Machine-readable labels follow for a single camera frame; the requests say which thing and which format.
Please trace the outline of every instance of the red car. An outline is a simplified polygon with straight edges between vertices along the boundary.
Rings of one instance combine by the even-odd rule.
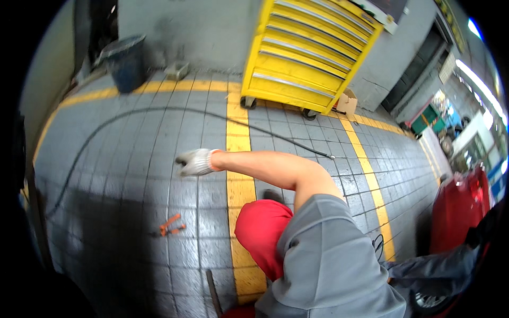
[[[491,208],[490,185],[481,166],[442,181],[432,211],[430,254],[438,254],[463,244],[471,227],[477,227]],[[410,293],[414,311],[445,317],[461,294],[453,297]]]

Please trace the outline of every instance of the yellow tool cabinet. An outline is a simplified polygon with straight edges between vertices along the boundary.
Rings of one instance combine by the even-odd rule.
[[[347,0],[264,0],[241,105],[261,98],[301,107],[310,120],[327,114],[382,30]]]

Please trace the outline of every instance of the white work glove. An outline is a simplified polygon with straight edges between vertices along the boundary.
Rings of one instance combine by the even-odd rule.
[[[218,151],[221,150],[201,148],[178,155],[175,162],[183,165],[178,174],[181,177],[203,176],[214,171],[219,171],[219,169],[214,168],[210,163],[210,156]]]

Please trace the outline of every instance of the gray tiled floor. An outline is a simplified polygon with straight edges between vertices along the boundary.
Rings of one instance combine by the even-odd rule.
[[[94,89],[111,86],[107,78],[93,84]],[[57,269],[73,278],[105,315],[148,311],[213,317],[207,268],[213,269],[223,307],[236,303],[225,173],[181,180],[173,165],[181,151],[225,148],[225,121],[190,111],[224,115],[224,93],[133,94],[62,109],[36,162],[37,186],[51,207],[80,145],[96,127],[119,113],[166,105],[188,110],[132,114],[101,130],[80,157],[62,205],[47,216]],[[390,121],[383,112],[357,112]],[[334,161],[250,130],[253,150],[293,153],[321,164],[343,191],[363,233],[372,239],[380,233],[366,178],[339,120],[318,116],[306,121],[286,107],[257,107],[248,116],[252,125],[332,153]],[[429,163],[419,144],[406,136],[362,124],[353,127],[381,187],[396,258],[414,256],[415,238],[425,230],[416,225],[429,217],[437,189]],[[273,188],[258,180],[255,187],[258,197]],[[293,208],[293,191],[281,193]],[[150,235],[176,213],[182,216],[176,225],[185,223],[186,230],[168,238]]]

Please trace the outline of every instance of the orange pliers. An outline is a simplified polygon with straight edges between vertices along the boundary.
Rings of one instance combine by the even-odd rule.
[[[166,236],[166,234],[168,234],[168,226],[170,224],[172,224],[173,222],[175,222],[175,220],[177,220],[177,219],[180,219],[180,214],[175,214],[174,216],[169,218],[165,224],[163,224],[159,227],[159,229],[161,230],[161,236]],[[181,230],[183,230],[185,228],[186,228],[186,225],[182,224],[179,228],[174,228],[174,229],[169,230],[169,233],[177,234],[178,232],[180,232]]]

